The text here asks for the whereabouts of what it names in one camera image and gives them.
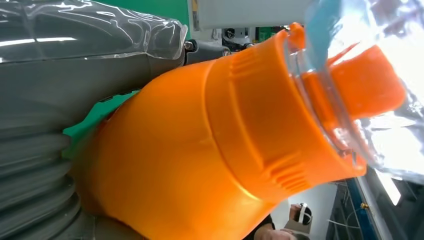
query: person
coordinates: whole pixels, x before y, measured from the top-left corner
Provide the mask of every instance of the person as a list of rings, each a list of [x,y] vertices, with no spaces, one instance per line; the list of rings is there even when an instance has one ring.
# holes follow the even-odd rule
[[[306,203],[292,204],[289,218],[309,225],[312,221],[312,211]],[[308,240],[307,236],[296,234],[288,229],[276,230],[271,215],[265,217],[243,240]]]

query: green panel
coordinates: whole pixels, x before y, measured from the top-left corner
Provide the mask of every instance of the green panel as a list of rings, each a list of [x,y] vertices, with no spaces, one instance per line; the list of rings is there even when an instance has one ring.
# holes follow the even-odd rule
[[[104,117],[117,109],[123,102],[132,97],[138,91],[126,95],[116,95],[105,102],[96,103],[88,113],[84,121],[63,131],[64,134],[72,137],[72,142],[78,142],[85,134],[96,126]]]
[[[141,13],[173,18],[189,26],[187,0],[98,0],[98,2]],[[187,38],[190,38],[190,32],[187,33]]]

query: orange bottle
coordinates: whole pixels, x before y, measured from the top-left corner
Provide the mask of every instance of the orange bottle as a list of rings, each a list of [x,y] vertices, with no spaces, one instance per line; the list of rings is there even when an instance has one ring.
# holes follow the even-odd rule
[[[74,169],[84,206],[152,240],[240,240],[289,196],[363,175],[365,161],[336,130],[346,116],[398,107],[404,89],[377,46],[339,64],[343,54],[330,59],[347,113],[339,117],[319,73],[290,70],[292,51],[284,46],[299,52],[305,45],[302,28],[291,28],[290,36],[282,31],[240,53],[167,72],[125,102]]]

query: transparent plastic bag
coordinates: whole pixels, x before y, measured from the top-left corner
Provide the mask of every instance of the transparent plastic bag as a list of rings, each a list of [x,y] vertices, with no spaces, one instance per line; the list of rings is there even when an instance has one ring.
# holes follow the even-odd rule
[[[424,183],[423,13],[421,0],[317,1],[307,14],[306,48],[296,53],[300,75],[318,76],[314,81],[325,100],[313,110],[340,155],[356,153],[357,161],[419,183]],[[308,91],[315,83],[301,82],[304,97],[317,102],[316,92]]]
[[[187,26],[90,0],[0,0],[0,63],[148,54],[178,59]]]

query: gray ribbed hose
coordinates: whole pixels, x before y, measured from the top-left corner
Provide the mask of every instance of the gray ribbed hose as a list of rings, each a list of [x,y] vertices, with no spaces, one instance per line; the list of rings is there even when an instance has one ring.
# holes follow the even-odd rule
[[[145,54],[0,64],[0,240],[116,239],[128,229],[81,210],[62,130],[107,97],[140,89],[182,64]],[[137,239],[133,235],[125,239]]]

